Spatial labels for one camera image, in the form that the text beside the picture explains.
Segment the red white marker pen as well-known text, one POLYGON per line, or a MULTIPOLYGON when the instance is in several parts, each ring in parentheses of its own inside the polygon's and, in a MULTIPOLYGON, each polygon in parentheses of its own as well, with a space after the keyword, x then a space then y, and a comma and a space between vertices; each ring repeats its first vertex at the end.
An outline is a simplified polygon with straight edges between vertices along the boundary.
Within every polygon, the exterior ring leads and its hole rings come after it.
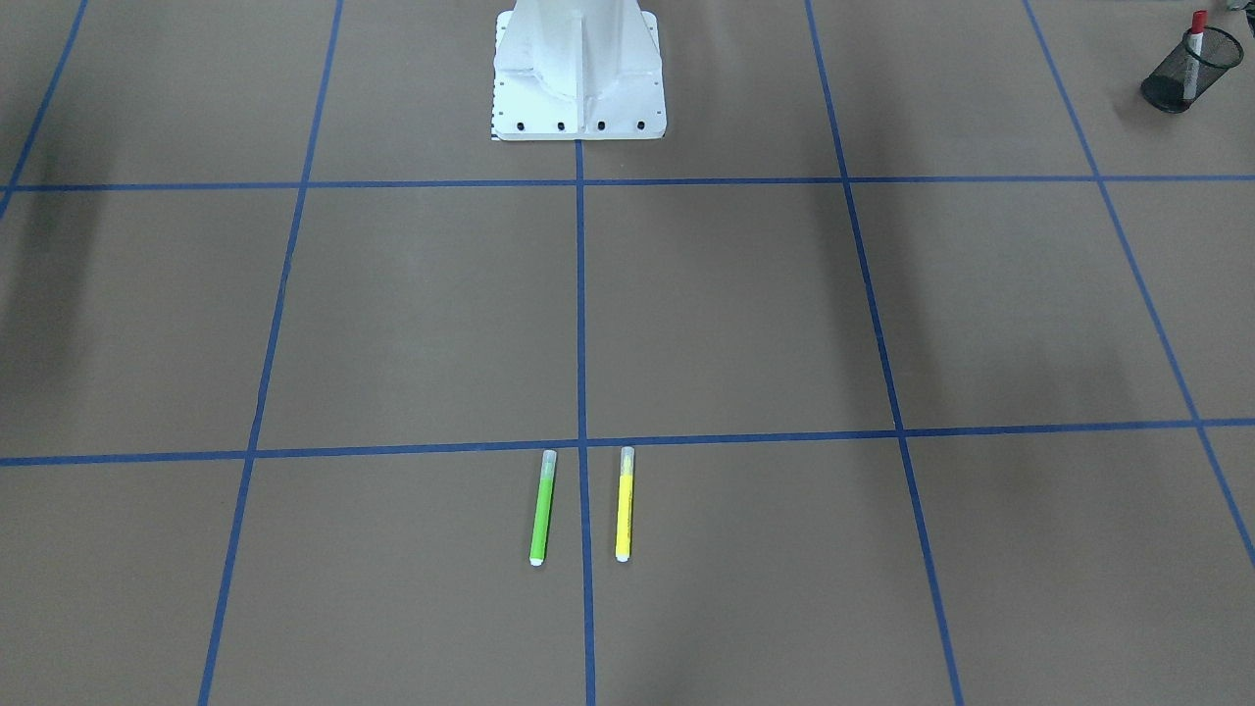
POLYGON ((1186 46, 1186 64, 1183 64, 1181 99, 1187 107, 1196 100, 1199 94, 1200 59, 1204 51, 1207 19, 1207 10, 1194 13, 1186 41, 1183 41, 1183 46, 1186 46))

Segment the yellow marker pen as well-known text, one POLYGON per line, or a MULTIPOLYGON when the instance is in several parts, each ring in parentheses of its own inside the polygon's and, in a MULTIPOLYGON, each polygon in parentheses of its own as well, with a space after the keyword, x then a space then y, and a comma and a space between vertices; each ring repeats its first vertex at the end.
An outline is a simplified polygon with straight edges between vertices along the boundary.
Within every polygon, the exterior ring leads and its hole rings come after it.
POLYGON ((616 487, 616 525, 614 553, 619 563, 628 563, 633 551, 633 461, 635 448, 622 446, 616 487))

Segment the black solid cup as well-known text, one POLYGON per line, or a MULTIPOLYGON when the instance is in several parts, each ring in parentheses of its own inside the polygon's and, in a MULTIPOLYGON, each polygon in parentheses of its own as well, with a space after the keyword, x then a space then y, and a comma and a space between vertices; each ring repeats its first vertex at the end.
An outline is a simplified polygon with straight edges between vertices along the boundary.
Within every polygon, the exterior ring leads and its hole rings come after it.
POLYGON ((1206 25, 1204 51, 1200 59, 1199 94, 1196 100, 1187 107, 1181 99, 1183 64, 1186 64, 1183 41, 1186 41, 1187 33, 1188 30, 1180 36, 1173 49, 1161 59, 1140 85, 1140 93, 1150 107, 1155 107, 1167 115, 1187 112, 1220 76, 1226 75, 1232 68, 1240 66, 1242 61, 1242 46, 1237 38, 1224 31, 1224 28, 1206 25))

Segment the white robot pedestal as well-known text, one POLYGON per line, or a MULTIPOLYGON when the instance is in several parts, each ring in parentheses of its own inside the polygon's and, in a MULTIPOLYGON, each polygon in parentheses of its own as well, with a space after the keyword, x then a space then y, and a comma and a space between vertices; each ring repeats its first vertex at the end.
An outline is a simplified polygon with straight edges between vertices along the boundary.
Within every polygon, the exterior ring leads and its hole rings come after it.
POLYGON ((517 1, 494 28, 493 139, 666 134, 659 20, 639 3, 517 1))

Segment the green marker pen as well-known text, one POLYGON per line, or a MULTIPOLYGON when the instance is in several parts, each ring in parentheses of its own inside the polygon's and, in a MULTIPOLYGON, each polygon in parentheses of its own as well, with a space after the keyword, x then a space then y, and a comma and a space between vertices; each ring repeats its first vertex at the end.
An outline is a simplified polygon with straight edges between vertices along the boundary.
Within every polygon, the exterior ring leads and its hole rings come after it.
POLYGON ((558 451, 546 448, 538 464, 538 483, 536 502, 533 502, 533 522, 530 529, 528 562, 533 568, 542 567, 547 558, 550 522, 552 517, 553 487, 558 451))

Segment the brown paper table cover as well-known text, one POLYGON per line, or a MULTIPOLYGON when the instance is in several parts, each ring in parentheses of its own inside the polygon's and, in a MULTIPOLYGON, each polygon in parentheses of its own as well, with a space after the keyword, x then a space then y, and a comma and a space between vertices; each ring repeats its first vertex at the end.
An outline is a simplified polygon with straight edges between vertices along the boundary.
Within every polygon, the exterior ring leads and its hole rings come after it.
POLYGON ((507 1, 3 4, 5 705, 1252 702, 1252 59, 648 8, 508 143, 507 1))

